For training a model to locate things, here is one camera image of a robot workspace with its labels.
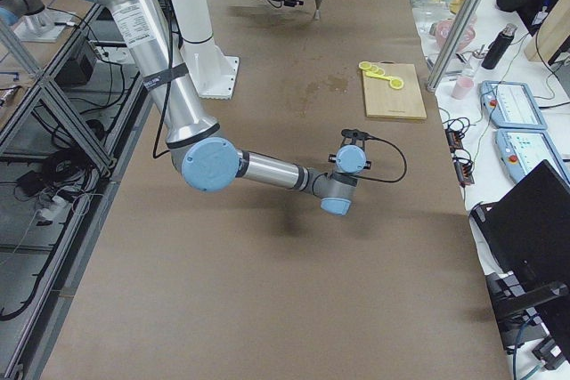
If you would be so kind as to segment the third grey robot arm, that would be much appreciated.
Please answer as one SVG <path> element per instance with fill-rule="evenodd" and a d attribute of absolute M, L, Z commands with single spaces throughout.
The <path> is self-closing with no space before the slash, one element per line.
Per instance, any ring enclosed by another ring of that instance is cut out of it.
<path fill-rule="evenodd" d="M 42 0 L 1 0 L 1 19 L 12 26 L 24 16 L 35 16 L 45 10 Z"/>

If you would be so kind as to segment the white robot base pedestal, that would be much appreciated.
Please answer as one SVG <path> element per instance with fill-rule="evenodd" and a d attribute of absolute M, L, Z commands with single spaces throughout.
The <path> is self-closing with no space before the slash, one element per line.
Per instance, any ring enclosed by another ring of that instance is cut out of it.
<path fill-rule="evenodd" d="M 232 98 L 240 59 L 217 46 L 207 0 L 172 0 L 183 40 L 181 54 L 201 98 Z"/>

